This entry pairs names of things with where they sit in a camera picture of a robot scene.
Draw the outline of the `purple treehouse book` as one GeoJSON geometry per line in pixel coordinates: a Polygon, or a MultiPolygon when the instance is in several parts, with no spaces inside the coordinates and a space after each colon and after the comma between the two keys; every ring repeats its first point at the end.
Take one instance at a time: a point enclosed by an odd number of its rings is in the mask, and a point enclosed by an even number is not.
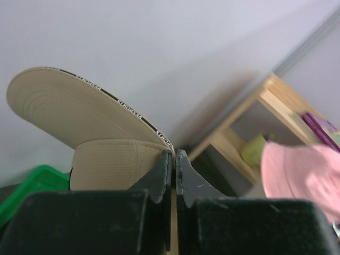
{"type": "Polygon", "coordinates": [[[309,112],[302,114],[301,118],[323,144],[339,152],[339,130],[337,128],[328,120],[309,112]]]}

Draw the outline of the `pink bucket hat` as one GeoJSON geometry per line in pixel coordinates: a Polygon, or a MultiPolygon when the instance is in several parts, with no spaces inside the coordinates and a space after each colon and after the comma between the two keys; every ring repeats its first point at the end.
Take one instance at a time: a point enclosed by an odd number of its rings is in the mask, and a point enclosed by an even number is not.
{"type": "Polygon", "coordinates": [[[261,155],[267,198],[314,202],[330,223],[339,223],[339,153],[331,148],[267,143],[261,155]]]}

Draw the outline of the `green plastic tray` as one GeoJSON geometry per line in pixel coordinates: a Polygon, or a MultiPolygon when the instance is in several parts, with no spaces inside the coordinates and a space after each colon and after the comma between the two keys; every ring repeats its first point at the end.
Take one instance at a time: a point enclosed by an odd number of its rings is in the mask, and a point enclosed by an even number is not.
{"type": "Polygon", "coordinates": [[[51,166],[42,165],[32,173],[1,203],[1,230],[5,228],[22,201],[30,194],[44,191],[66,191],[70,177],[51,166]]]}

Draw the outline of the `light green cup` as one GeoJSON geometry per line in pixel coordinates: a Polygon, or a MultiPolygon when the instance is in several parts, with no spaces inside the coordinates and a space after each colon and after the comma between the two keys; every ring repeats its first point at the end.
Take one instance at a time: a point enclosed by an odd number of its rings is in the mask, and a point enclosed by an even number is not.
{"type": "Polygon", "coordinates": [[[240,155],[250,167],[258,167],[261,164],[261,155],[267,140],[264,135],[259,134],[249,141],[241,150],[240,155]]]}

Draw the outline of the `beige cap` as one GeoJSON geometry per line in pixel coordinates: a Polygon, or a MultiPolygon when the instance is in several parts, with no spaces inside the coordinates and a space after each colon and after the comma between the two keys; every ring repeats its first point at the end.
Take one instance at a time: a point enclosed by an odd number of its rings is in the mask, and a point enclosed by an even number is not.
{"type": "Polygon", "coordinates": [[[54,67],[17,74],[10,109],[74,150],[73,191],[126,190],[146,175],[170,141],[147,119],[103,88],[54,67]]]}

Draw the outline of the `wooden shelf unit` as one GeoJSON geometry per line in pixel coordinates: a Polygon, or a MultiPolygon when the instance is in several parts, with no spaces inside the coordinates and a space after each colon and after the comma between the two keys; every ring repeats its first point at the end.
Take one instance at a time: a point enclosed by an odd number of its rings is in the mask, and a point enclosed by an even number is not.
{"type": "Polygon", "coordinates": [[[250,166],[241,150],[260,133],[273,133],[291,144],[316,143],[317,137],[301,120],[311,112],[330,117],[326,95],[317,80],[292,78],[270,72],[259,80],[251,74],[222,85],[193,112],[200,124],[188,139],[188,158],[207,161],[208,152],[222,157],[250,183],[260,178],[259,167],[250,166]]]}

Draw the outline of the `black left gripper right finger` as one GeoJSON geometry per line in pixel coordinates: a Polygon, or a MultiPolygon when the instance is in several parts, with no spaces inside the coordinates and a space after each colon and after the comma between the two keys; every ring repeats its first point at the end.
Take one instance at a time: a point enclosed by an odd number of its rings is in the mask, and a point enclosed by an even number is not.
{"type": "Polygon", "coordinates": [[[326,217],[306,200],[227,197],[176,154],[179,254],[339,254],[326,217]]]}

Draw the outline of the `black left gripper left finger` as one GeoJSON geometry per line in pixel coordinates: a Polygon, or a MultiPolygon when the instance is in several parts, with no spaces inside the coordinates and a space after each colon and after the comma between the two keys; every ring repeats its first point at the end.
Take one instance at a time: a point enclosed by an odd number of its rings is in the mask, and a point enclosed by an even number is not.
{"type": "Polygon", "coordinates": [[[123,191],[29,195],[1,239],[1,254],[165,254],[171,248],[172,154],[123,191]]]}

